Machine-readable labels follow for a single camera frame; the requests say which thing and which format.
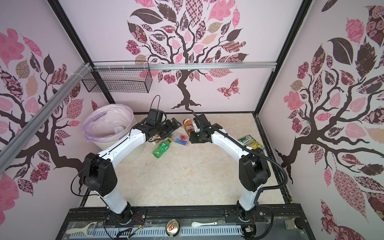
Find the clear bottle red cap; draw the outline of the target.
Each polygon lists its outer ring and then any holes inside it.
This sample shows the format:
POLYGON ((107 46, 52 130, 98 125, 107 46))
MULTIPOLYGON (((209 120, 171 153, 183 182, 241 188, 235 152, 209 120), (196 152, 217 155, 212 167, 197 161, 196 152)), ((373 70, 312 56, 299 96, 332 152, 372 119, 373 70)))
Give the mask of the clear bottle red cap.
POLYGON ((117 126, 117 127, 114 128, 114 133, 115 133, 115 135, 118 135, 118 134, 120 134, 121 132, 123 132, 124 130, 125 130, 124 127, 122 127, 122 126, 117 126))

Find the clear Fiji water bottle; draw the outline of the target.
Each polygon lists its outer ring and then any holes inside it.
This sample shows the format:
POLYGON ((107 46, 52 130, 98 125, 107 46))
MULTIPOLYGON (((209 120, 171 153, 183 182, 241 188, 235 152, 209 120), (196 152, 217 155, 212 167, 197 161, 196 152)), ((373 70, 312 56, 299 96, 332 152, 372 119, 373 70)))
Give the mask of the clear Fiji water bottle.
POLYGON ((187 146, 189 144, 188 137, 182 134, 173 133, 171 136, 171 139, 173 140, 173 142, 180 144, 182 146, 187 146))

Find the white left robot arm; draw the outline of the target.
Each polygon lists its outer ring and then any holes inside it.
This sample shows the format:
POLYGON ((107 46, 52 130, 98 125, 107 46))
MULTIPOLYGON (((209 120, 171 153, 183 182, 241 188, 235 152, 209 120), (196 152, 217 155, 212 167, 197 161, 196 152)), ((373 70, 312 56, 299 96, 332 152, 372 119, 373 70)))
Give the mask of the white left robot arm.
POLYGON ((109 210, 116 215, 127 215, 129 203, 117 189, 118 178, 115 168, 137 147, 159 136, 164 140, 182 124, 175 118, 155 123, 147 119, 136 124, 130 133, 117 143, 97 154, 90 153, 85 158, 85 169, 81 174, 83 184, 96 192, 109 210))

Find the brown Nescafe bottle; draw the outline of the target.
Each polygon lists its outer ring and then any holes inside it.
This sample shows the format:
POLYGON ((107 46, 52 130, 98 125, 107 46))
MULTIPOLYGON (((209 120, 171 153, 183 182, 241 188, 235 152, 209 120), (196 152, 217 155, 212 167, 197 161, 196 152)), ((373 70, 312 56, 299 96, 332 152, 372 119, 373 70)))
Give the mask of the brown Nescafe bottle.
POLYGON ((195 132, 195 124, 192 119, 185 119, 183 121, 183 125, 188 136, 190 136, 191 133, 195 132))
POLYGON ((155 145, 157 145, 161 140, 162 140, 162 139, 161 139, 160 137, 158 137, 158 138, 156 138, 156 139, 154 139, 154 140, 152 141, 152 144, 155 146, 155 145))

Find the green Sprite bottle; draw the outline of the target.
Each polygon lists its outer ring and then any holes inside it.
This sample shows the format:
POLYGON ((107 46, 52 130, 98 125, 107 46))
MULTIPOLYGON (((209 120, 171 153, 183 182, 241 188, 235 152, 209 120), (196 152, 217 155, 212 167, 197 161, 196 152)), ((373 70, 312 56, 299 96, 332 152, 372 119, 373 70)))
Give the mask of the green Sprite bottle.
POLYGON ((158 147, 155 150, 153 150, 152 152, 153 156, 159 159, 169 149, 172 142, 173 142, 172 139, 167 139, 161 142, 158 145, 158 147))

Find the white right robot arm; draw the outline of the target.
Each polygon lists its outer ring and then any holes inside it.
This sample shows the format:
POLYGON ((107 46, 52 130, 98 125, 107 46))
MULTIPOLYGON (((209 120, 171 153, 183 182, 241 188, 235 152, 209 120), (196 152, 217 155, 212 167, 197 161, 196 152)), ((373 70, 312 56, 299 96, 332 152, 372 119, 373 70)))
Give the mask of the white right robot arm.
POLYGON ((234 139, 220 125, 211 124, 205 115, 194 114, 194 116, 195 130, 190 133, 191 143, 212 143, 225 150, 237 161, 239 181, 243 186, 238 208, 244 213, 253 210, 262 188, 271 176, 264 153, 234 139))

